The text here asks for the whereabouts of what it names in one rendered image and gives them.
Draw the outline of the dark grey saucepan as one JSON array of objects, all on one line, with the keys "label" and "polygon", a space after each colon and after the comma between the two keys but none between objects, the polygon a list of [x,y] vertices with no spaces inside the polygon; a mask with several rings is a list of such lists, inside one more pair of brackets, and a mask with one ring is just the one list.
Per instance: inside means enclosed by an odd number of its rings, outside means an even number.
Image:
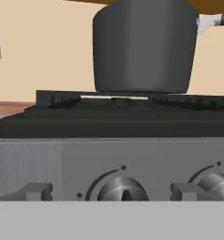
[{"label": "dark grey saucepan", "polygon": [[93,19],[98,92],[184,94],[197,36],[224,25],[224,12],[204,18],[187,0],[117,0]]}]

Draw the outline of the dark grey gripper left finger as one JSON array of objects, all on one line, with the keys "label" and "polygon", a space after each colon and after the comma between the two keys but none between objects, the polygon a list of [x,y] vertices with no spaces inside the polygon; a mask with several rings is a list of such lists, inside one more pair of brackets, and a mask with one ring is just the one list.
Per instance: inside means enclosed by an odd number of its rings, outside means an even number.
[{"label": "dark grey gripper left finger", "polygon": [[20,190],[1,196],[0,201],[51,201],[52,183],[29,183]]}]

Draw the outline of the grey stove with black hob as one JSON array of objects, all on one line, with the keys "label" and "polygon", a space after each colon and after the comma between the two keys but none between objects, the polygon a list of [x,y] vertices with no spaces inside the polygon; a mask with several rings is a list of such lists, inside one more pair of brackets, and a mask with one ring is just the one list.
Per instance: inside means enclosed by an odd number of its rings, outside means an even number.
[{"label": "grey stove with black hob", "polygon": [[126,176],[171,201],[209,173],[224,173],[224,96],[37,91],[0,119],[0,197],[52,183],[52,201],[98,201]]}]

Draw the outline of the silver stove knob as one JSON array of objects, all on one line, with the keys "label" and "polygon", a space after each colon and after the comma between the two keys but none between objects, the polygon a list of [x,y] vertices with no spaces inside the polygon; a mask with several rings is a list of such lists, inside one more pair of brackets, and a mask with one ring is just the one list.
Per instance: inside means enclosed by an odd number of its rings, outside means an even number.
[{"label": "silver stove knob", "polygon": [[224,201],[224,173],[209,173],[197,186],[202,189],[197,196],[198,201]]},{"label": "silver stove knob", "polygon": [[99,201],[148,201],[142,185],[135,179],[118,176],[109,180],[98,193]]}]

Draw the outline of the brown wooden cupboard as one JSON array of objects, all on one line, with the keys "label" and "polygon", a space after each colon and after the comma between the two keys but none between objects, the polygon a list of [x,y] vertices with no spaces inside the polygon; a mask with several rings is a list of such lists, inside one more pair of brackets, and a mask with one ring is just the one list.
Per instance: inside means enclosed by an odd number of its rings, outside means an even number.
[{"label": "brown wooden cupboard", "polygon": [[[81,3],[110,5],[116,0],[65,0]],[[200,14],[218,14],[224,12],[224,0],[186,0],[192,4]]]}]

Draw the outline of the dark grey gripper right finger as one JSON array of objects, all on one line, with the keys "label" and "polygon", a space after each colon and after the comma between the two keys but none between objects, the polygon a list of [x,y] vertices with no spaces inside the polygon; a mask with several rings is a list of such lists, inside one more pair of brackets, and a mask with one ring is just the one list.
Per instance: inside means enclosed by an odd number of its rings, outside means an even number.
[{"label": "dark grey gripper right finger", "polygon": [[224,201],[224,197],[208,193],[192,183],[172,183],[171,193],[172,201]]}]

